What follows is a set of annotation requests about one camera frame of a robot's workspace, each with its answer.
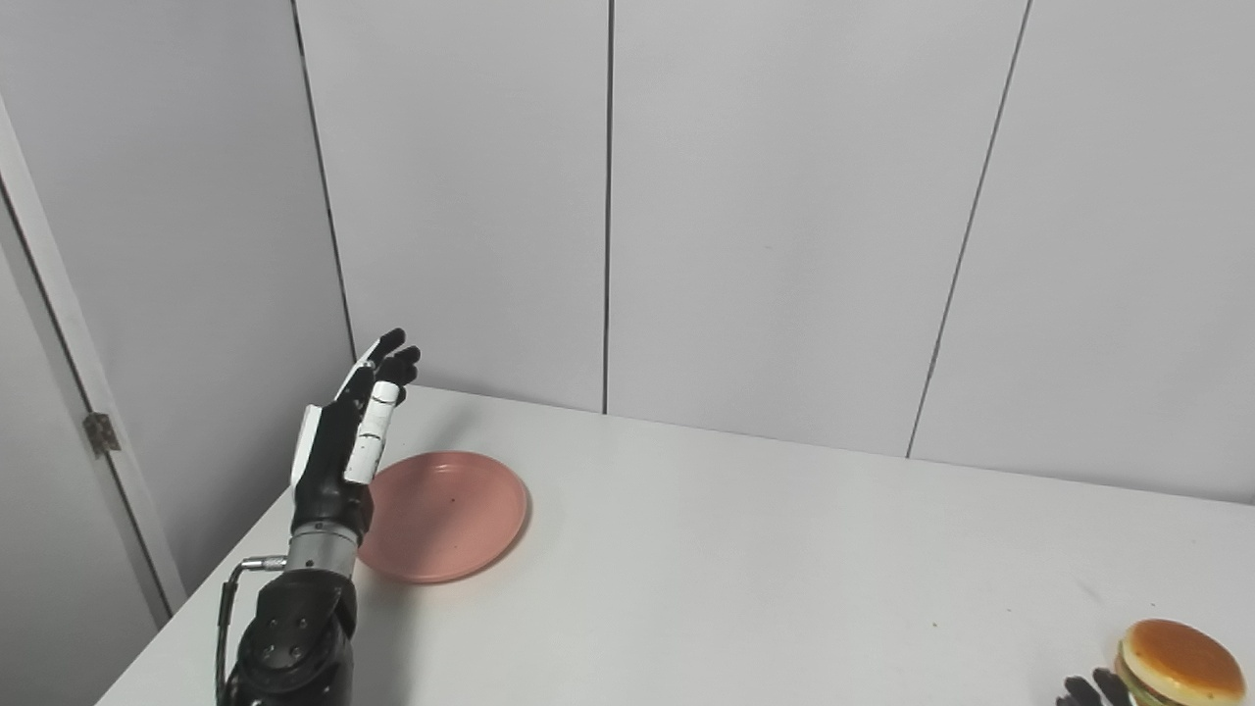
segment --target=white table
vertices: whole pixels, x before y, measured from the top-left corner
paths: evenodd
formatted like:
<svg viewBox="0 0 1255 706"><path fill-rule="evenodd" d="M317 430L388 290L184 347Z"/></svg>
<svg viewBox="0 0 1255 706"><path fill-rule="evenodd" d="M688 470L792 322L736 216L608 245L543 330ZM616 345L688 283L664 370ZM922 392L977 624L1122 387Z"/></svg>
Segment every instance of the white table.
<svg viewBox="0 0 1255 706"><path fill-rule="evenodd" d="M1255 660L1255 508L414 390L385 463L441 449L511 466L531 522L461 582L358 567L355 706L1047 706L1151 616ZM290 518L100 703L210 706L218 587Z"/></svg>

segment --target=door frame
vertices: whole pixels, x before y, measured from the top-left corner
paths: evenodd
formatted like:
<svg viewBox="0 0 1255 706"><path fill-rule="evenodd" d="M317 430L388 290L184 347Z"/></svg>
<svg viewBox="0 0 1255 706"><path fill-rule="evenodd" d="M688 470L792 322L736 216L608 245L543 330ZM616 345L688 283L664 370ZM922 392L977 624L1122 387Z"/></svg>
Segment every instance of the door frame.
<svg viewBox="0 0 1255 706"><path fill-rule="evenodd" d="M122 510L125 514L125 517L115 519L124 523L122 527L134 528L139 549L147 564L147 567L136 567L136 569L151 574L156 581L162 606L154 607L154 614L164 613L164 618L158 621L158 626L164 624L166 619L187 602L187 588L179 577L174 554L162 527L161 517L157 514L157 505L153 503L148 485L141 474L134 446L127 435L125 420L118 410L113 391L109 389L104 366L88 330L78 295L70 283L65 262L61 260L60 250L53 237L48 214L35 189L34 178L9 118L4 95L0 95L0 207L5 206L4 201L8 201L8 214L11 214L18 236L26 250L26 258L41 290L83 400L89 411L103 413L113 423L113 430L122 450L110 451L107 456L122 494ZM6 217L6 214L0 213L0 217Z"/></svg>

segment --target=robotic arm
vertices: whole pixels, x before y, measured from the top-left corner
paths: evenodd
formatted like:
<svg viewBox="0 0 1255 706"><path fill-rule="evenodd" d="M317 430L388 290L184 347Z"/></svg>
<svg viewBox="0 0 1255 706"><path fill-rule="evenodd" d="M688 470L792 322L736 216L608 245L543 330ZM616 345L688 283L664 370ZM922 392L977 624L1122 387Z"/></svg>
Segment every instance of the robotic arm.
<svg viewBox="0 0 1255 706"><path fill-rule="evenodd" d="M292 463L295 513L286 556L245 559L222 586L215 693L218 706L346 706L353 682L353 566L370 529L366 484L393 410L417 377L418 347L394 329L375 341L326 408L307 408ZM240 574L282 571L257 596L257 614L223 680L226 632Z"/></svg>

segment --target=door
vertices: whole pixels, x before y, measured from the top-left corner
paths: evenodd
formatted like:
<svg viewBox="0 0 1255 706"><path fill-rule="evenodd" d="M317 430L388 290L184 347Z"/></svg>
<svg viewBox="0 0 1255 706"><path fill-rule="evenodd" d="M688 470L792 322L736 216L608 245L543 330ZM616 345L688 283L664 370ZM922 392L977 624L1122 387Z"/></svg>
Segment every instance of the door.
<svg viewBox="0 0 1255 706"><path fill-rule="evenodd" d="M93 703L163 619L109 463L0 201L0 703Z"/></svg>

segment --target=pink plate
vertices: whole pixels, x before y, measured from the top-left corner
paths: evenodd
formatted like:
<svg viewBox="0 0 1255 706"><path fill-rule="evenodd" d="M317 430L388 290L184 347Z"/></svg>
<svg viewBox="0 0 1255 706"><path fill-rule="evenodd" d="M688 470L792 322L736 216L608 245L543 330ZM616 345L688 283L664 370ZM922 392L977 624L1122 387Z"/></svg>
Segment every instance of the pink plate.
<svg viewBox="0 0 1255 706"><path fill-rule="evenodd" d="M370 483L375 503L358 556L410 583L472 574L499 557L527 517L523 482L499 461L468 451L410 456Z"/></svg>

